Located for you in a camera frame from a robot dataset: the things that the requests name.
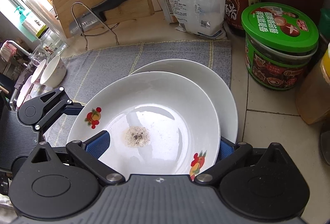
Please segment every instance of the kitchen knife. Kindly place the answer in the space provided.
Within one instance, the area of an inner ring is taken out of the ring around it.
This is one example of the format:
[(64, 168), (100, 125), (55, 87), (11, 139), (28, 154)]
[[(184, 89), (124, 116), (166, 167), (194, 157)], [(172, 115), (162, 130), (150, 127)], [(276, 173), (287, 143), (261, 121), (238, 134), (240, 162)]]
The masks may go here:
[[(104, 0), (102, 3), (92, 7), (91, 10), (103, 22), (105, 22), (107, 19), (104, 15), (104, 12), (118, 7), (120, 4), (122, 4), (125, 1), (127, 0)], [(99, 19), (95, 17), (91, 12), (85, 13), (82, 16), (78, 17), (77, 22), (81, 25), (84, 32), (92, 29), (95, 25), (98, 25), (100, 23)], [(81, 30), (75, 21), (72, 21), (70, 23), (69, 30), (72, 36), (81, 33)]]

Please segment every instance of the fruit decal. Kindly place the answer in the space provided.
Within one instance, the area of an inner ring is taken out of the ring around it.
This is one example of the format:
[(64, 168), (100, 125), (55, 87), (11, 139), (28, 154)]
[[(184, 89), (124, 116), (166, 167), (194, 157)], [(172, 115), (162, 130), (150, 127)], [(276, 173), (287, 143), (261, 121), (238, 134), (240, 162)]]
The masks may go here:
[(97, 107), (96, 109), (92, 109), (90, 113), (87, 114), (85, 118), (85, 122), (87, 122), (88, 126), (92, 126), (92, 129), (100, 123), (99, 120), (101, 119), (101, 108)]
[(195, 153), (194, 155), (194, 160), (191, 162), (191, 168), (190, 168), (190, 178), (191, 180), (194, 180), (195, 176), (197, 176), (200, 173), (200, 169), (204, 165), (205, 162), (205, 157), (206, 157), (206, 151), (203, 153), (203, 151), (198, 153)]

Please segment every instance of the white bowl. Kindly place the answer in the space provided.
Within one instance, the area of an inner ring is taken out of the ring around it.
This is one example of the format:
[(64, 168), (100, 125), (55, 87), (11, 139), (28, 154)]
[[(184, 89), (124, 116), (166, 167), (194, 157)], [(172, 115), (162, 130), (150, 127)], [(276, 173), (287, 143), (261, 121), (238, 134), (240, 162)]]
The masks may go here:
[(102, 130), (110, 134), (110, 147), (99, 160), (126, 179), (130, 174), (194, 178), (215, 163), (220, 146), (217, 112), (207, 94), (168, 72), (131, 75), (101, 90), (79, 113), (68, 142)]
[(236, 143), (238, 115), (234, 97), (222, 78), (208, 67), (186, 59), (165, 59), (143, 66), (132, 74), (164, 71), (182, 75), (198, 84), (209, 96), (216, 108), (221, 136)]
[(32, 78), (32, 75), (26, 80), (25, 84), (22, 86), (20, 92), (19, 92), (19, 96), (17, 98), (17, 101), (16, 101), (16, 106), (17, 108), (19, 108), (20, 106), (22, 106), (27, 94), (28, 94), (28, 91), (31, 87), (31, 78)]
[(42, 72), (44, 71), (45, 67), (46, 67), (46, 60), (44, 59), (42, 62), (40, 62), (40, 64), (38, 65), (38, 67), (36, 68), (34, 73), (32, 74), (31, 83), (39, 85), (39, 86), (41, 85), (40, 78), (41, 78)]
[(47, 65), (40, 78), (40, 84), (55, 88), (66, 74), (66, 66), (59, 55), (55, 56)]

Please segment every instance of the jar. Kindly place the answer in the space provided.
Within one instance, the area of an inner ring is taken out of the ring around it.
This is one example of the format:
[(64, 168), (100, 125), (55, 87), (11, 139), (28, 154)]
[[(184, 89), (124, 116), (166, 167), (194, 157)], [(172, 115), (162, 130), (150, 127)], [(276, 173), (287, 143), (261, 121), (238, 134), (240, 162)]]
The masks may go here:
[(49, 29), (47, 26), (42, 28), (37, 37), (41, 42), (42, 47), (50, 54), (59, 55), (67, 47), (67, 44), (63, 42), (60, 37)]
[(245, 64), (252, 77), (275, 90), (294, 87), (318, 47), (318, 30), (299, 10), (258, 3), (242, 13)]

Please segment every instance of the gray dish towel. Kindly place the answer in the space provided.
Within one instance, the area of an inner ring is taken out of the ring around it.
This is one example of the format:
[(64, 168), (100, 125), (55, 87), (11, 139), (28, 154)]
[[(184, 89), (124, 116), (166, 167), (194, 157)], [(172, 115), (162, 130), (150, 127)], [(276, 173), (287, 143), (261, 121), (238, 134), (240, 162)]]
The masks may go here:
[[(58, 86), (63, 86), (74, 102), (85, 105), (106, 86), (128, 76), (136, 69), (154, 61), (182, 58), (199, 62), (215, 71), (230, 85), (230, 41), (188, 40), (139, 43), (91, 50), (63, 58), (67, 74)], [(41, 95), (50, 88), (34, 89), (32, 96)], [(65, 146), (76, 116), (62, 115), (45, 133), (53, 147)]]

